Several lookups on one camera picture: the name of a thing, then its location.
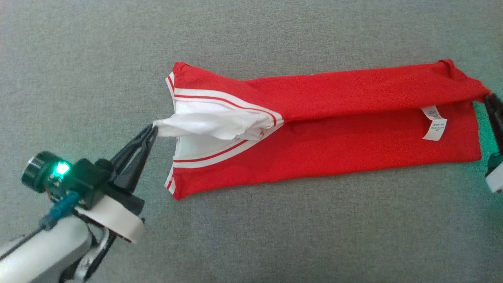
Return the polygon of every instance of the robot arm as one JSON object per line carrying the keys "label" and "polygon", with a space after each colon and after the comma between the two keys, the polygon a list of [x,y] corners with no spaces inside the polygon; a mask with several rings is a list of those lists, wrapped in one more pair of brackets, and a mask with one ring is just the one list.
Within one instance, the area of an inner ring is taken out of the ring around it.
{"label": "robot arm", "polygon": [[[49,152],[33,157],[22,182],[46,192],[55,206],[34,233],[0,247],[0,281],[87,281],[117,236],[136,243],[145,202],[132,193],[156,136],[157,127],[148,125],[111,160],[94,164],[71,165]],[[101,229],[99,240],[89,225]]]}
{"label": "robot arm", "polygon": [[493,153],[487,162],[485,181],[493,193],[501,193],[503,190],[503,103],[496,95],[488,95],[484,99],[484,104],[498,146],[498,152]]}

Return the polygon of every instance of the green led light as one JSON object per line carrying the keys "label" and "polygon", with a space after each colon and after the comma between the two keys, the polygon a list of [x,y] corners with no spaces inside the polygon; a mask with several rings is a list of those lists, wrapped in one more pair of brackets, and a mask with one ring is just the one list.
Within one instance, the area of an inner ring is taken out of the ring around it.
{"label": "green led light", "polygon": [[54,168],[53,175],[63,177],[63,175],[68,173],[69,170],[70,165],[65,162],[59,162],[56,168]]}

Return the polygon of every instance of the white fabric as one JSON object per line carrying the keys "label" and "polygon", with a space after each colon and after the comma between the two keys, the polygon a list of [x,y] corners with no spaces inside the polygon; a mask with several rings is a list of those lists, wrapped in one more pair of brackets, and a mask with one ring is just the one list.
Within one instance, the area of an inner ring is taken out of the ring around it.
{"label": "white fabric", "polygon": [[[279,129],[281,125],[272,127],[264,131],[264,138],[268,137]],[[199,139],[198,136],[188,136],[192,139]],[[224,160],[227,160],[233,156],[236,156],[252,146],[258,144],[260,140],[246,140],[246,139],[234,139],[233,143],[230,144],[226,150],[220,150],[214,154],[205,154],[201,156],[191,156],[189,160],[174,157],[173,166],[177,168],[201,168],[209,165],[213,165]]]}
{"label": "white fabric", "polygon": [[177,101],[176,113],[154,121],[158,136],[210,135],[222,140],[259,140],[272,125],[264,113],[250,113],[208,102]]}
{"label": "white fabric", "polygon": [[257,104],[252,104],[246,102],[232,94],[216,91],[216,90],[202,90],[202,89],[182,89],[175,88],[173,95],[176,96],[177,103],[179,102],[208,102],[211,104],[216,103],[228,107],[233,110],[246,111],[250,113],[266,113],[268,118],[271,119],[271,124],[273,125],[273,120],[276,120],[276,124],[283,123],[283,117],[280,113],[267,109]]}

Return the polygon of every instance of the blue connector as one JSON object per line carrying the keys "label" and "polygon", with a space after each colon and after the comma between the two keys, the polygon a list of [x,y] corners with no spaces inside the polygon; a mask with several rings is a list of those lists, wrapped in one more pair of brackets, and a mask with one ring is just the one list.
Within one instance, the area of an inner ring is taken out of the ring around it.
{"label": "blue connector", "polygon": [[58,221],[71,213],[71,211],[78,205],[80,195],[75,191],[70,191],[63,199],[56,203],[49,213],[39,220],[38,224],[44,230],[51,230]]}

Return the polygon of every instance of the white stripe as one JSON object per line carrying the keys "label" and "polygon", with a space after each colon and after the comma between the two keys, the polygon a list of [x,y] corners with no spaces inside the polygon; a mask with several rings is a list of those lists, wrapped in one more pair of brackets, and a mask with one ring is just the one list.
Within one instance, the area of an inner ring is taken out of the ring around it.
{"label": "white stripe", "polygon": [[167,185],[170,183],[170,180],[173,178],[173,164],[171,165],[170,173],[167,175],[166,183],[164,183],[164,187],[167,188]]}
{"label": "white stripe", "polygon": [[[221,98],[221,99],[225,99],[227,101],[230,101],[236,105],[239,105],[240,107],[243,107],[243,108],[254,108],[254,109],[258,109],[258,110],[262,110],[263,112],[267,112],[267,113],[270,113],[272,114],[276,121],[277,121],[277,124],[281,124],[283,123],[283,117],[281,116],[280,113],[278,112],[275,112],[275,111],[272,111],[270,109],[267,109],[265,107],[262,107],[262,106],[259,106],[259,105],[256,105],[256,104],[252,104],[252,103],[248,103],[238,97],[235,97],[233,96],[232,94],[229,94],[229,93],[226,93],[226,92],[221,92],[221,91],[214,91],[214,90],[198,90],[198,89],[181,89],[181,88],[176,88],[176,95],[184,95],[184,96],[209,96],[209,97],[217,97],[217,98]],[[176,97],[176,100],[183,100],[183,98],[181,97]],[[198,99],[198,101],[202,101],[202,102],[213,102],[215,103],[215,100],[212,100],[212,99]],[[233,109],[240,109],[240,108],[236,108],[235,106],[233,106],[232,104],[228,104],[226,103],[226,106],[229,106]]]}
{"label": "white stripe", "polygon": [[173,182],[171,182],[171,186],[167,189],[168,192],[170,192],[171,194],[174,194],[175,193],[175,180],[173,179]]}
{"label": "white stripe", "polygon": [[[173,74],[173,72],[171,72],[169,77],[171,78],[173,85],[175,85],[175,74]],[[177,104],[176,104],[176,100],[175,100],[175,90],[171,87],[170,81],[167,78],[165,80],[166,80],[166,84],[167,84],[167,89],[170,90],[171,99],[173,100],[173,110],[176,113],[177,112]]]}
{"label": "white stripe", "polygon": [[[264,137],[261,140],[264,140],[265,138],[267,138],[268,136],[270,136],[272,133],[274,133],[281,126],[282,125],[277,125],[275,127],[272,127],[270,129],[265,130],[265,135],[264,135]],[[253,147],[256,144],[258,144],[261,140],[247,140],[242,145],[240,145],[240,146],[238,146],[238,147],[236,147],[236,148],[234,148],[232,150],[229,150],[228,152],[226,152],[224,154],[215,156],[215,157],[210,158],[210,159],[201,160],[201,161],[194,161],[194,162],[173,162],[173,165],[176,168],[200,168],[200,167],[205,167],[205,166],[213,165],[213,164],[222,162],[224,160],[227,160],[227,159],[229,159],[231,157],[234,157],[234,156],[236,156],[236,155],[238,155],[238,154],[246,151],[247,149]]]}

